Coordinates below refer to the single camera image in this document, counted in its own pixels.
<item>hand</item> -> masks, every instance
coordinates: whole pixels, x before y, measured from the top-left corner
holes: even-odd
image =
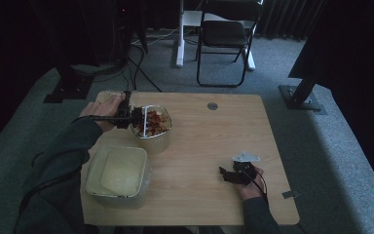
[[[88,115],[98,115],[98,116],[115,116],[117,113],[118,106],[126,98],[126,94],[122,93],[120,95],[113,95],[107,101],[101,103],[99,101],[90,102],[81,111],[80,117]],[[114,128],[114,125],[108,121],[95,121],[102,131],[108,132]]]
[[[263,170],[257,167],[254,167],[254,170],[256,170],[256,172],[260,175],[263,175]],[[261,189],[264,189],[264,184],[260,175],[257,175],[255,182],[260,186]],[[235,184],[235,187],[238,190],[242,201],[250,198],[263,197],[263,191],[260,191],[260,189],[252,182],[248,185]]]

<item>wooden table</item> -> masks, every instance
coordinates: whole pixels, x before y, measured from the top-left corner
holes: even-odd
[[[98,100],[104,99],[101,92]],[[138,105],[161,104],[172,120],[166,151],[149,155],[153,174],[145,205],[139,210],[102,207],[85,192],[88,164],[82,170],[85,223],[96,225],[242,225],[242,202],[218,167],[232,171],[232,157],[243,151],[261,158],[270,209],[278,224],[296,224],[299,214],[261,97],[254,95],[137,93]],[[216,110],[207,108],[214,102]],[[103,145],[136,146],[130,128],[105,133],[90,150]]]

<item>gray sleeve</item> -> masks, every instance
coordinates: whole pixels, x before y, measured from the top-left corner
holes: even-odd
[[[82,118],[60,133],[36,158],[25,185],[16,233],[84,233],[81,206],[81,166],[88,150],[102,135],[90,118]]]
[[[263,198],[250,198],[243,202],[243,234],[282,233],[272,217],[269,206]]]

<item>dark curtain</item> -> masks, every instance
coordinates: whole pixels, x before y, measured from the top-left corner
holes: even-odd
[[[38,1],[71,64],[96,65],[80,0]],[[42,22],[28,0],[0,0],[0,132],[35,81],[55,67]]]
[[[374,170],[374,1],[328,1],[289,77],[331,90]]]

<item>tripod base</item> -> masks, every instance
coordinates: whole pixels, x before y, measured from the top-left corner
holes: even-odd
[[[292,100],[297,86],[283,85],[279,86],[279,89],[288,109],[313,110],[316,115],[327,115],[327,112],[324,109],[323,105],[318,104],[318,101],[316,100],[314,94],[309,94],[308,98],[306,98],[305,101],[303,101],[302,103],[297,103]]]
[[[45,97],[44,103],[62,103],[64,99],[85,99],[93,79],[93,76],[80,77],[80,82],[73,89],[64,89],[62,79],[60,79],[53,93]]]

